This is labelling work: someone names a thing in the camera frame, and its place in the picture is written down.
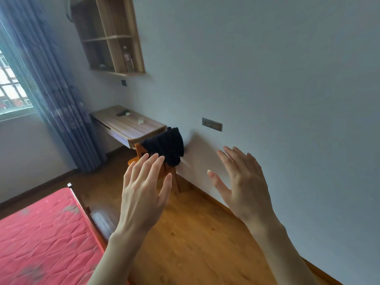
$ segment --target desk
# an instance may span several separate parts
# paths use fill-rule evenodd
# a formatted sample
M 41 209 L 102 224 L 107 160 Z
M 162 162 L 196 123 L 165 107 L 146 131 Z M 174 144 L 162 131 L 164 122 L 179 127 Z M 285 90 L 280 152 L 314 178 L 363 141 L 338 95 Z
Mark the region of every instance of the desk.
M 107 109 L 92 113 L 92 117 L 109 135 L 127 146 L 135 149 L 136 143 L 142 143 L 145 139 L 151 138 L 167 130 L 167 126 L 153 119 L 150 119 L 137 112 L 129 110 L 130 115 L 118 117 L 117 114 L 126 108 L 116 105 Z M 144 119 L 143 124 L 139 124 L 139 118 Z

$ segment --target chair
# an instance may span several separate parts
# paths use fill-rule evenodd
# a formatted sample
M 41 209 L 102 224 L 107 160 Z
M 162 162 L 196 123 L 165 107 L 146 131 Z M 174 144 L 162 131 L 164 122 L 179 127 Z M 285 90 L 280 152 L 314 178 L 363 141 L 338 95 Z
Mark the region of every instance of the chair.
M 148 151 L 140 144 L 135 144 L 135 148 L 136 148 L 136 152 L 137 152 L 137 156 L 131 160 L 128 161 L 128 166 L 130 166 L 132 164 L 133 161 L 137 162 L 138 160 L 140 160 L 140 158 L 145 154 L 145 153 L 148 153 Z M 179 191 L 179 187 L 178 187 L 178 184 L 177 184 L 177 172 L 176 172 L 176 168 L 175 167 L 172 167 L 172 166 L 169 166 L 166 162 L 164 162 L 162 164 L 162 167 L 160 169 L 160 172 L 159 172 L 159 177 L 158 179 L 161 179 L 161 178 L 164 178 L 166 177 L 166 175 L 168 175 L 169 173 L 171 173 L 172 175 L 172 178 L 171 178 L 171 190 L 172 192 L 174 192 L 175 195 L 177 195 L 180 191 Z

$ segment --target floor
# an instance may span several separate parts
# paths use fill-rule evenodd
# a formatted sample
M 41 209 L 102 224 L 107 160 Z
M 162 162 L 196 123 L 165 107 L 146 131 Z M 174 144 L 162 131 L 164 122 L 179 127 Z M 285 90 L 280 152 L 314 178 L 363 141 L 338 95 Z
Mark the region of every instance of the floor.
M 75 173 L 0 210 L 0 218 L 71 182 L 75 193 L 90 207 L 96 223 L 107 235 L 117 224 L 123 174 L 128 160 L 134 156 L 133 150 L 118 151 L 97 172 Z M 245 226 L 194 190 L 170 197 L 161 219 L 135 259 L 130 279 L 136 285 L 276 284 L 261 250 Z

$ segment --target blue curtain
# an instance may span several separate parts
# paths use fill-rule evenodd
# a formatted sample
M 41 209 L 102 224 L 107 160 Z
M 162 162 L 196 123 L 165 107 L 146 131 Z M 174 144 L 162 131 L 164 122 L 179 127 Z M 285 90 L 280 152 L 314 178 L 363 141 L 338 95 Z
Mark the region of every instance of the blue curtain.
M 32 104 L 84 172 L 106 160 L 89 114 L 40 0 L 0 0 L 3 53 Z

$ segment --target hand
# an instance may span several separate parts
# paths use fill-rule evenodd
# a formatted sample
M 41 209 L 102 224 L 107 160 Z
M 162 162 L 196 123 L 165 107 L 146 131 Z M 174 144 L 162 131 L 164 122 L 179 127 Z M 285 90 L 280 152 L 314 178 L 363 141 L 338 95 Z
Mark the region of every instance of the hand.
M 230 175 L 231 190 L 217 174 L 210 170 L 207 174 L 227 206 L 253 235 L 262 233 L 270 226 L 277 226 L 279 221 L 273 211 L 268 185 L 259 163 L 250 153 L 245 155 L 236 147 L 224 147 L 224 150 L 227 154 L 218 150 L 218 156 Z
M 156 193 L 157 178 L 164 159 L 157 153 L 150 158 L 149 154 L 145 154 L 128 167 L 124 175 L 120 221 L 115 232 L 145 237 L 157 223 L 171 191 L 172 176 L 169 173 L 160 194 Z

